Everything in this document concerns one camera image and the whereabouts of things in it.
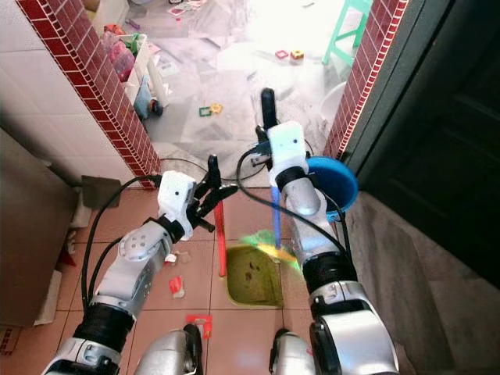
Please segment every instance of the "green stool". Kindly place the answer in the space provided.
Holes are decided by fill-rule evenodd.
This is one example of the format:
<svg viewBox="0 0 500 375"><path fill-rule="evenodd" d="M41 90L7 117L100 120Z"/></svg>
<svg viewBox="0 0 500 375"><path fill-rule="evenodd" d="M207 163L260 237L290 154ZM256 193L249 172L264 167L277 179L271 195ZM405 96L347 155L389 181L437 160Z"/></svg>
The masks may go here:
<svg viewBox="0 0 500 375"><path fill-rule="evenodd" d="M370 14L371 6L372 6L372 0L345 0L344 7L342 8L341 14L338 17L337 24L335 25L334 33L331 36L327 52L325 53L323 60L321 60L321 62L324 65L328 64L328 61L330 61L330 53L333 52L335 55L343 59L349 66L352 66L352 63L354 62L354 57L342 51L339 47L337 47L336 43L341 39L350 37L351 35L355 35L356 38L354 39L354 43L352 44L352 46L353 47L359 46L359 43L361 42L361 37L363 35L363 30L365 30L366 21L368 20L368 15ZM359 23L357 29L339 35L338 32L341 30L342 24L344 23L345 15L347 14L349 8L354 8L362 13L361 22Z"/></svg>

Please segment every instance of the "floor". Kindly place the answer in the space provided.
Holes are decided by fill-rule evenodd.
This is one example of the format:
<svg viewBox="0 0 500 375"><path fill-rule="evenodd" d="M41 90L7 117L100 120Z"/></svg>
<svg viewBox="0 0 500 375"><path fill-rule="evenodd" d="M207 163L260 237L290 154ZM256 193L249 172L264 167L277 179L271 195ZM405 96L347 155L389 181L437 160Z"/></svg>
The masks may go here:
<svg viewBox="0 0 500 375"><path fill-rule="evenodd" d="M268 189L254 189L270 198ZM271 212L236 194L224 202L228 245L260 229L272 229ZM128 190L120 206L103 217L90 267L107 243L141 225L157 211L154 191ZM492 375L500 373L500 293L418 230L362 192L348 215L359 278L397 344L403 374ZM284 238L290 231L284 226ZM82 319L80 267L88 230L76 236L77 267L60 266L62 284L55 321L25 329L14 353L0 357L0 373L39 374ZM233 305L218 276L214 235L202 229L176 250L191 260L165 266L133 332L120 364L133 374L141 353L158 336L182 327L188 313L211 314L213 333L204 340L205 373L265 374L274 333L286 327L309 340L311 316L301 275L280 265L284 308L244 309ZM108 257L103 268L113 260ZM173 299L168 280L182 275L186 295Z"/></svg>
<svg viewBox="0 0 500 375"><path fill-rule="evenodd" d="M350 67L332 55L321 63L343 2L331 0L210 0L178 17L166 0L130 4L127 18L161 50L157 67L169 85L170 104L161 117L145 121L160 158L206 164L217 154L223 177L233 178L236 160L255 143L262 124L260 91L275 90L277 117L304 127L313 153L321 153L333 121L324 121L325 95L346 80ZM360 15L349 12L344 27L355 28ZM135 32L128 25L126 32ZM349 51L352 38L341 41ZM303 60L278 59L279 50L301 49ZM219 115L200 117L198 108L218 102ZM179 163L165 162L177 168ZM196 167L184 163L188 172ZM253 172L244 165L243 175ZM269 187L265 174L247 181Z"/></svg>

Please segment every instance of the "wall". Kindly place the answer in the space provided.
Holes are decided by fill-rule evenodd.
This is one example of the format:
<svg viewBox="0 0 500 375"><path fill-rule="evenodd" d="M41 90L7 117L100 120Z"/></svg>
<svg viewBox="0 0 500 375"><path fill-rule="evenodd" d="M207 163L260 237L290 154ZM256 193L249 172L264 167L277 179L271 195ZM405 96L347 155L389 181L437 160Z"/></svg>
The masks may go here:
<svg viewBox="0 0 500 375"><path fill-rule="evenodd" d="M0 100L2 126L71 183L134 176L14 0L0 7Z"/></svg>
<svg viewBox="0 0 500 375"><path fill-rule="evenodd" d="M324 153L341 158L370 96L385 56L401 23L408 0L373 0Z"/></svg>
<svg viewBox="0 0 500 375"><path fill-rule="evenodd" d="M135 176L158 173L159 157L125 95L82 1L16 0L16 4L132 173ZM98 168L99 157L90 161ZM141 185L153 188L150 181L143 180Z"/></svg>

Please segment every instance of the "door frame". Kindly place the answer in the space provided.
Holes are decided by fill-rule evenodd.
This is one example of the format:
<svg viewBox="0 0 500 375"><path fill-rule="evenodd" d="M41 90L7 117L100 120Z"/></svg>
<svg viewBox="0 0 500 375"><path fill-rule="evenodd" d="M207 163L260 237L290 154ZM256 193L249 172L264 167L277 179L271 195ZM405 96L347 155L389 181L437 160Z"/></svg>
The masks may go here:
<svg viewBox="0 0 500 375"><path fill-rule="evenodd" d="M432 48L454 0L410 0L373 90L341 160L363 189L370 172L398 130L409 85Z"/></svg>

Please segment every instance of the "black cable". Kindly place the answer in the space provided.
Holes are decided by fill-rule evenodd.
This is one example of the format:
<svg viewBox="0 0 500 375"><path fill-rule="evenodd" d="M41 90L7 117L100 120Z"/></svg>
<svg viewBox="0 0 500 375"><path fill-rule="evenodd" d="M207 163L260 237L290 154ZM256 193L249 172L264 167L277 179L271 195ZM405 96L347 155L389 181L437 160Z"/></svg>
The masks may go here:
<svg viewBox="0 0 500 375"><path fill-rule="evenodd" d="M193 166L197 166L200 170L203 170L204 172L208 173L208 170L206 170L205 168L203 168L202 166L200 166L199 164L195 163L195 162L192 162L191 160L187 160L187 159L182 159L182 158L163 158L163 159L160 159L160 160L178 160L178 161L181 161L181 162L186 162L186 163L190 163L192 164ZM246 176L246 177L243 177L241 178L242 181L244 180L247 180L249 178L252 178L254 176L257 176L259 173L261 173L264 169L266 165L263 165L262 168L260 170L258 170L257 172L255 172L254 174L251 174L249 176ZM235 182L236 179L235 178L220 178L221 180L225 180L225 181L231 181L231 182Z"/></svg>
<svg viewBox="0 0 500 375"><path fill-rule="evenodd" d="M295 212L290 211L289 209L285 209L284 207L281 207L280 205L275 205L274 203L272 203L270 201L267 201L265 199L257 197L256 195L253 195L250 192L248 192L248 190L241 184L241 180L239 177L240 177L240 172L241 172L241 164L243 163L243 161L246 159L247 156L251 155L254 152L255 152L254 149L248 150L237 161L236 183L237 183L237 186L241 189L241 191L243 191L243 193L246 196L253 199L254 201L257 201L258 203L261 203L263 205L267 205L268 207L271 207L272 209L277 209L278 211L280 211L286 215L292 216L295 219L302 221L304 224L309 225L314 230L317 230L320 234L322 234L324 237L326 237L331 243L333 243L340 250L340 252L343 253L346 256L346 258L350 261L349 255L348 255L347 251L345 250L345 248L341 245L341 243L335 237L328 234L325 230L323 230L320 227L318 227L317 225L315 225L315 223L303 218L302 216L298 215Z"/></svg>
<svg viewBox="0 0 500 375"><path fill-rule="evenodd" d="M305 141L305 143L307 143L307 145L309 146L309 149L311 150L311 156L314 156L313 147L311 146L311 144L309 142L307 142L307 139L304 138L304 141Z"/></svg>
<svg viewBox="0 0 500 375"><path fill-rule="evenodd" d="M99 220L101 219L102 214L104 211L109 207L109 205L121 194L125 188L128 188L130 185L132 185L134 182L137 181L143 181L143 180L151 180L155 182L155 185L159 185L159 182L161 181L161 176L138 176L133 178L132 180L127 181L125 184L123 184L118 190L116 190L111 197L109 197L108 201L100 208L100 210L97 212L97 215L94 218L94 222L92 223L91 231L88 234L88 240L87 240L87 247L85 248L85 255L84 255L84 262L81 266L81 301L82 305L84 307L84 312L87 311L88 307L88 290L87 290L87 270L88 270L88 260L90 258L91 254L91 249L92 249L92 242L94 241L94 236L95 236L95 230L97 229L97 225L99 223Z"/></svg>
<svg viewBox="0 0 500 375"><path fill-rule="evenodd" d="M105 257L109 254L109 252L111 251L113 246L116 245L117 243L119 243L120 241L122 241L122 237L117 238L116 240L114 240L113 242L108 244L108 246L106 246L106 248L102 252L101 256L99 257L99 260L97 261L97 264L95 265L94 272L92 273L91 282L88 284L88 297L89 298L92 298L94 296L95 281L97 280L97 275L99 274L99 270L101 269L101 266L102 266L102 263L104 262Z"/></svg>
<svg viewBox="0 0 500 375"><path fill-rule="evenodd" d="M341 225L342 225L342 232L344 234L344 243L345 243L345 250L347 251L349 258L352 262L352 253L351 253L351 244L349 242L349 234L347 233L347 223L345 222L345 214L342 212L341 207L335 202L335 200L332 199L327 193L325 193L323 190L316 188L321 193L325 196L325 198L330 201L332 205L334 205L335 210L338 213L338 217L341 219Z"/></svg>

